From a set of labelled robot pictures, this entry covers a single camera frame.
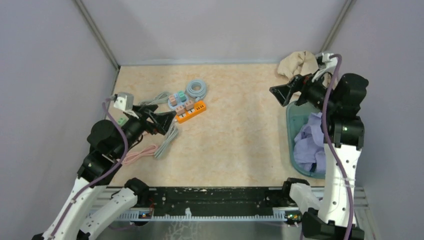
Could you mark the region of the pink plug adapter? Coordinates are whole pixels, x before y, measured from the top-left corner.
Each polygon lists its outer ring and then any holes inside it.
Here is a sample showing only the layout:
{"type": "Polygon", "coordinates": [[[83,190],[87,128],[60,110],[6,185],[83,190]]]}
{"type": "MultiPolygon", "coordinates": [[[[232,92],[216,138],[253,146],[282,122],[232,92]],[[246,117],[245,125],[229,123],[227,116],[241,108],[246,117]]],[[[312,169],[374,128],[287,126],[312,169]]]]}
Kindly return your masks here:
{"type": "Polygon", "coordinates": [[[194,102],[192,100],[188,100],[184,103],[184,107],[187,111],[191,111],[192,109],[194,109],[194,102]]]}
{"type": "Polygon", "coordinates": [[[184,105],[177,106],[175,108],[175,112],[176,112],[177,116],[181,116],[181,115],[185,114],[185,112],[186,112],[185,106],[184,105]]]}

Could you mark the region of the orange power strip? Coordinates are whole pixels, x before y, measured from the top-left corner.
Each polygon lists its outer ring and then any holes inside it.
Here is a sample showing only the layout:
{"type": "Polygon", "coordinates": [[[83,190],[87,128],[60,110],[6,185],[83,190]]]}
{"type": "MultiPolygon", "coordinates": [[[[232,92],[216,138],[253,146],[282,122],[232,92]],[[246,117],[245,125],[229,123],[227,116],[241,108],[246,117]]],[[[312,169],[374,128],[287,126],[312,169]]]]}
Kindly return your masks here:
{"type": "Polygon", "coordinates": [[[193,104],[193,109],[187,110],[186,108],[184,108],[184,113],[181,115],[177,115],[175,119],[179,124],[182,124],[198,116],[199,114],[205,112],[206,110],[207,110],[206,104],[202,100],[199,100],[198,102],[195,102],[193,104]]]}

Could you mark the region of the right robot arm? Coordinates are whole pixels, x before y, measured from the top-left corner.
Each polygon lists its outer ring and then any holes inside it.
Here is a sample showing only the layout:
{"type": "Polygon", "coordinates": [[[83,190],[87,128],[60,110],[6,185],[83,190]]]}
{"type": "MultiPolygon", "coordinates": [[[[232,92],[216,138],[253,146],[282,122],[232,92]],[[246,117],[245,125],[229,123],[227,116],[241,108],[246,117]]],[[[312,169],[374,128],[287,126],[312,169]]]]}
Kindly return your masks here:
{"type": "Polygon", "coordinates": [[[323,198],[318,200],[307,181],[295,178],[284,182],[281,199],[287,206],[297,204],[302,214],[302,239],[363,240],[365,232],[355,219],[354,193],[365,137],[358,112],[369,82],[355,73],[344,74],[336,87],[324,86],[323,81],[311,74],[296,76],[269,89],[284,107],[298,92],[297,106],[309,103],[322,113],[326,157],[323,198]]]}

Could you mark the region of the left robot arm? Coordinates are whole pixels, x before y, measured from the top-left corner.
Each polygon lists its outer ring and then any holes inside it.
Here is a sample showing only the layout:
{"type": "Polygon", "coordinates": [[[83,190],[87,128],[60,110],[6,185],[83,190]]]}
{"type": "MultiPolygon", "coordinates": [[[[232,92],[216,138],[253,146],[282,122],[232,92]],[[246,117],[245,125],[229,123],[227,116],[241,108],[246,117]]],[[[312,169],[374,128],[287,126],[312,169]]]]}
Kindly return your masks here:
{"type": "Polygon", "coordinates": [[[77,171],[69,197],[48,229],[32,239],[95,240],[124,211],[149,203],[149,186],[134,177],[105,206],[89,215],[130,148],[142,141],[143,134],[165,135],[170,129],[176,112],[155,113],[157,108],[156,104],[133,106],[124,113],[128,119],[122,126],[110,113],[106,114],[107,119],[93,125],[87,137],[90,150],[77,171]]]}

